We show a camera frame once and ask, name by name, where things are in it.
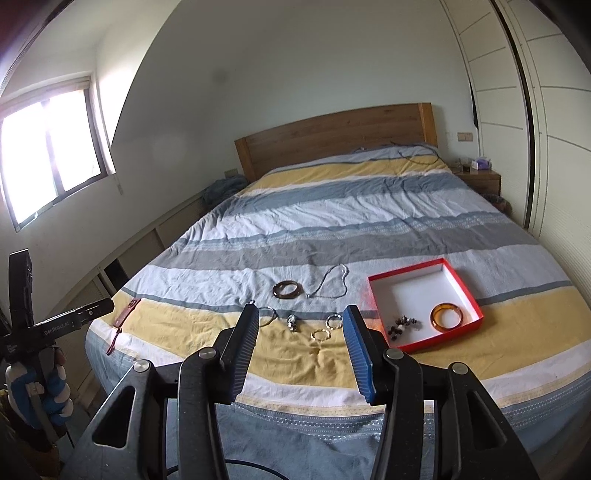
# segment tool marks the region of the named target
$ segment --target tissue box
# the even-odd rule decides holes
[[[491,162],[487,158],[477,158],[472,160],[472,168],[474,170],[490,170]]]

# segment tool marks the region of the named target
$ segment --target hand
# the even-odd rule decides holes
[[[46,411],[49,420],[55,426],[61,426],[72,415],[74,404],[70,399],[70,387],[66,383],[66,370],[63,366],[66,363],[66,357],[59,348],[56,348],[55,351],[55,367],[47,377],[47,395],[43,399],[43,410]],[[35,415],[30,396],[35,388],[39,395],[43,395],[45,390],[35,379],[34,369],[26,367],[20,362],[14,363],[6,369],[10,406],[27,425],[41,430],[41,422]]]

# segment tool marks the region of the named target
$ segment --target gray cloth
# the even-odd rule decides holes
[[[206,206],[213,208],[224,200],[230,198],[232,195],[238,193],[240,190],[246,188],[247,185],[248,180],[243,175],[216,180],[205,189],[205,192],[203,192],[203,203],[205,203]]]

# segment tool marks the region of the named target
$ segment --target bed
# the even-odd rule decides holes
[[[358,393],[342,330],[325,342],[310,334],[348,304],[380,328],[368,276],[445,257],[479,303],[483,325],[413,356],[439,367],[467,363],[552,478],[556,459],[576,450],[572,439],[584,439],[591,312],[553,257],[454,176],[436,147],[429,103],[332,113],[237,140],[249,187],[144,267],[115,295],[114,312],[92,323],[86,351],[105,390],[136,359],[168,364],[211,345],[255,300],[279,318],[259,329],[236,403],[217,410],[226,456],[292,480],[368,478],[382,409]],[[339,264],[349,269],[343,296],[339,269],[321,297],[272,295],[288,279],[312,291]],[[133,298],[141,301],[107,356],[113,322]],[[292,313],[303,320],[297,333],[285,321]],[[170,441],[172,465],[175,448]],[[423,456],[428,478],[429,403]]]

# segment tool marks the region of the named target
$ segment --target bed sheet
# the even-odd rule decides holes
[[[348,304],[378,327],[368,276],[439,257],[477,299],[483,325],[413,357],[439,367],[467,363],[527,450],[548,449],[589,403],[591,312],[553,257],[429,148],[394,146],[265,175],[199,220],[115,295],[113,313],[90,327],[87,354],[110,391],[135,359],[180,361],[234,325],[249,300],[269,305],[280,318],[260,328],[236,404],[219,409],[226,454],[258,463],[262,456],[291,479],[368,478],[383,409],[358,393],[342,330],[321,343],[310,334]],[[341,298],[272,295],[273,285],[287,279],[312,291],[339,263],[350,270]],[[320,294],[342,292],[335,269]],[[142,300],[107,356],[112,324],[134,297]],[[303,320],[298,333],[287,329],[290,313]],[[426,403],[426,459],[432,441],[433,408]],[[297,461],[285,460],[288,451]]]

